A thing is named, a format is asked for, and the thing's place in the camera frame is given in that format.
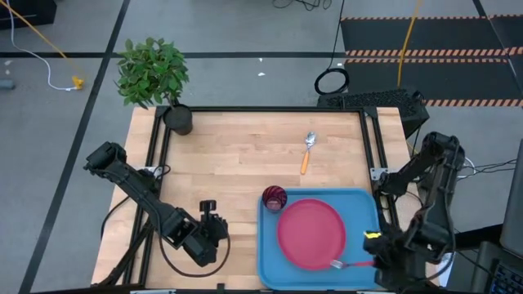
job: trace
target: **green leaves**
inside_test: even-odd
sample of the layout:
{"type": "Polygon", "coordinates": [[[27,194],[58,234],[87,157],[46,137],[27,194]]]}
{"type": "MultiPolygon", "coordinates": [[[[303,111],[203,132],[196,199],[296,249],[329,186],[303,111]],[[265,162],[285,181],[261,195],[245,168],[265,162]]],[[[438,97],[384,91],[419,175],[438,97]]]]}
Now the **green leaves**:
{"type": "Polygon", "coordinates": [[[126,51],[118,61],[120,78],[116,83],[123,104],[146,108],[163,100],[178,102],[183,84],[189,82],[184,56],[163,38],[147,38],[145,43],[125,42],[126,51]]]}
{"type": "Polygon", "coordinates": [[[145,40],[145,44],[148,46],[148,47],[152,47],[154,45],[154,39],[151,38],[151,37],[148,37],[146,40],[145,40]]]}
{"type": "Polygon", "coordinates": [[[171,78],[169,80],[169,88],[173,91],[176,91],[178,89],[178,80],[176,78],[171,78]]]}
{"type": "Polygon", "coordinates": [[[132,51],[132,41],[130,39],[125,40],[125,50],[132,51]]]}
{"type": "Polygon", "coordinates": [[[141,80],[139,83],[138,83],[138,86],[140,87],[140,89],[142,90],[145,90],[147,89],[147,87],[150,85],[150,82],[147,81],[147,80],[141,80]]]}
{"type": "Polygon", "coordinates": [[[159,92],[154,93],[154,100],[156,101],[156,103],[162,104],[162,96],[159,92]]]}

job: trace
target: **potted plant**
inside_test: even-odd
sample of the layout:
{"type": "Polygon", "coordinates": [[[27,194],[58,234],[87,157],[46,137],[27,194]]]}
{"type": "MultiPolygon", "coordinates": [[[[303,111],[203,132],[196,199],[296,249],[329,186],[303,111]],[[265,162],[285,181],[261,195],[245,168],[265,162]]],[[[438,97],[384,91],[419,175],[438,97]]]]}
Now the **potted plant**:
{"type": "Polygon", "coordinates": [[[189,82],[184,56],[163,38],[147,38],[145,44],[135,46],[128,39],[125,49],[118,62],[120,79],[116,82],[123,104],[147,109],[147,105],[167,100],[170,107],[163,114],[165,125],[179,135],[189,134],[193,129],[192,113],[179,101],[184,83],[189,82]]]}

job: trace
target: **orange spoon handle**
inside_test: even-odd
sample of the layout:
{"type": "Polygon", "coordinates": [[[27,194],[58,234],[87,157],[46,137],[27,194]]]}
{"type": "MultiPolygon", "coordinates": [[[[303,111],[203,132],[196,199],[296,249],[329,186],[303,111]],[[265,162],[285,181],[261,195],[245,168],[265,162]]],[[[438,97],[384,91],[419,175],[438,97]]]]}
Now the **orange spoon handle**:
{"type": "Polygon", "coordinates": [[[307,171],[307,164],[309,163],[309,150],[305,152],[305,157],[303,158],[302,163],[302,175],[305,175],[305,172],[307,171]]]}

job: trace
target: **black plant pot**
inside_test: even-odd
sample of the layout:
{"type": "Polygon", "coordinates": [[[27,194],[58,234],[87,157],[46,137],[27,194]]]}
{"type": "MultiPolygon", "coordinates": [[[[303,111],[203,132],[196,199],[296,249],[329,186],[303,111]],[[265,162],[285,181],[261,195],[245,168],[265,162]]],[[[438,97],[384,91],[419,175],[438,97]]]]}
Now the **black plant pot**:
{"type": "Polygon", "coordinates": [[[184,136],[193,130],[193,113],[185,105],[174,105],[163,114],[163,122],[176,134],[184,136]]]}

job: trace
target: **white cable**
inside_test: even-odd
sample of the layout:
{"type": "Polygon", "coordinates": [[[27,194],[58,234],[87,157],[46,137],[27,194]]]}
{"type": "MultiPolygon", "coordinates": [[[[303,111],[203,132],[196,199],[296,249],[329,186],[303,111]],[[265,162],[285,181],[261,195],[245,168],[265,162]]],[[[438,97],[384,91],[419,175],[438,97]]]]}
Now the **white cable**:
{"type": "MultiPolygon", "coordinates": [[[[7,0],[7,5],[9,7],[11,7],[11,4],[9,3],[9,0],[7,0]]],[[[29,53],[30,55],[40,59],[41,61],[43,61],[47,65],[47,84],[49,85],[49,87],[51,87],[51,88],[53,88],[55,90],[60,90],[60,91],[78,90],[77,87],[60,88],[60,87],[55,87],[55,86],[51,85],[51,66],[49,65],[47,60],[44,60],[42,57],[34,54],[33,52],[25,50],[25,49],[22,49],[22,48],[18,47],[15,44],[15,17],[13,16],[13,13],[12,13],[12,11],[10,9],[8,9],[8,11],[9,11],[9,16],[11,17],[11,43],[13,44],[13,47],[18,49],[18,50],[20,50],[20,51],[29,53]]]]}
{"type": "Polygon", "coordinates": [[[471,167],[472,167],[472,170],[473,170],[473,174],[471,175],[468,175],[468,176],[458,176],[459,179],[464,179],[464,178],[467,178],[469,176],[474,176],[476,173],[477,173],[477,170],[476,170],[476,166],[474,165],[474,163],[472,162],[472,160],[470,160],[469,158],[465,157],[465,160],[468,161],[468,163],[471,164],[471,167]]]}

